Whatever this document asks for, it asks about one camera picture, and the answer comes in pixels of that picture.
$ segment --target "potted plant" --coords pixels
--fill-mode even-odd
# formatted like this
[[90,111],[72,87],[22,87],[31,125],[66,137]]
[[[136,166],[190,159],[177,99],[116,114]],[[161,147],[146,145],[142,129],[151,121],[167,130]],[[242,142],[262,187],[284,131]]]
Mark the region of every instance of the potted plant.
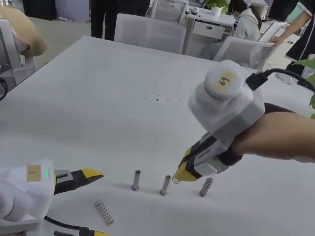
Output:
[[[298,65],[303,65],[303,66],[306,66],[306,67],[309,67],[309,68],[315,70],[315,59],[301,60],[301,61],[298,61],[296,64],[298,64]],[[312,74],[311,76],[309,76],[309,77],[307,78],[307,80],[308,80],[313,86],[315,86],[315,73]],[[315,94],[311,97],[310,106],[312,106],[313,109],[315,109]],[[311,115],[311,118],[312,118],[312,119],[315,119],[315,113],[314,113],[313,115]]]
[[210,9],[215,16],[221,15],[222,9],[226,6],[226,0],[205,0],[203,3],[203,7]]

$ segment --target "green led light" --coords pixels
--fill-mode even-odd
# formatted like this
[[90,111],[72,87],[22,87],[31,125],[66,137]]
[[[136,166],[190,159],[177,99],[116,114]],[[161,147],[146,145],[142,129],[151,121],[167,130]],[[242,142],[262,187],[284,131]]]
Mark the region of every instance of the green led light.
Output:
[[48,169],[46,169],[45,170],[45,177],[48,177],[48,175],[49,175],[49,171],[48,171]]

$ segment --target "green leaf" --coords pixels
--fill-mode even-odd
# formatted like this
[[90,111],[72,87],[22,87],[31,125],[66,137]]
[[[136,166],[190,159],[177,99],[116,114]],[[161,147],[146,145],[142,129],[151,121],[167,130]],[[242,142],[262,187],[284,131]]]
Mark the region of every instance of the green leaf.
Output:
[[303,65],[303,66],[307,66],[311,69],[315,69],[315,59],[313,59],[313,60],[309,60],[309,59],[300,60],[300,61],[296,62],[295,64],[296,65]]
[[315,74],[311,75],[307,78],[308,82],[310,82],[313,86],[315,86]]
[[310,105],[315,104],[315,94],[311,97]]

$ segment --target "human hand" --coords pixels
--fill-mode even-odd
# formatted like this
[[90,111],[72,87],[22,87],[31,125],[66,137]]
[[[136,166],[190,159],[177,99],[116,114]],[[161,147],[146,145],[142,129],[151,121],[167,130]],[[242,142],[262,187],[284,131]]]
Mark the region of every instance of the human hand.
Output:
[[269,40],[269,43],[275,43],[277,46],[283,44],[284,40],[281,37],[273,37]]
[[232,143],[237,154],[315,162],[315,120],[295,113],[264,114]]

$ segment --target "drawer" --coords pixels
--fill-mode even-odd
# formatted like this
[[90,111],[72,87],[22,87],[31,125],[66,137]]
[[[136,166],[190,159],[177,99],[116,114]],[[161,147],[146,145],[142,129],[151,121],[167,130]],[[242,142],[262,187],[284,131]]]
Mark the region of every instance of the drawer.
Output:
[[192,33],[216,39],[222,39],[224,31],[224,27],[198,21],[195,21],[192,29]]

